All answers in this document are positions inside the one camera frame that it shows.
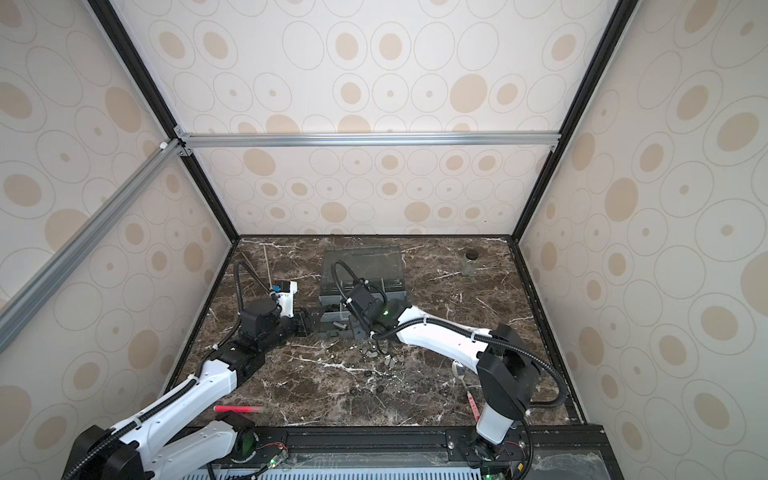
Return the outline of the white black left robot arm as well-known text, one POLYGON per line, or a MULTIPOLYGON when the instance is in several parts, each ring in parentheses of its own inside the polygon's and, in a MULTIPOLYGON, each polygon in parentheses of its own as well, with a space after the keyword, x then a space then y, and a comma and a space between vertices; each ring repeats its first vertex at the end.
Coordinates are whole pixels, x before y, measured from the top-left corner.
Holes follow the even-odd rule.
POLYGON ((108 429, 92 426, 75 440, 66 479, 179 479, 230 454, 243 441, 247 420, 229 412, 198 433, 178 433, 221 398, 233 393, 264 364, 268 352, 301 333, 307 318, 293 310, 298 285, 281 281, 247 304, 236 295, 237 320, 194 373, 108 429))

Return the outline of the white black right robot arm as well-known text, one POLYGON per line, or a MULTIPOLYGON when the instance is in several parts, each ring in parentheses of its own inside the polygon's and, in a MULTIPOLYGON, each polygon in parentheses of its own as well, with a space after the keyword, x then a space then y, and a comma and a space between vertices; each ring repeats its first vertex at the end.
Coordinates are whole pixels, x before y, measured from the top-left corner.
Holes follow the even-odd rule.
POLYGON ((434 316, 410 302, 388 297, 343 261, 331 266, 343 306, 374 342, 398 341, 452 359, 480 380, 485 406, 476 435, 487 444, 504 442, 507 431, 527 423, 531 408, 557 408, 568 398, 562 375, 525 348, 514 329, 474 328, 434 316))

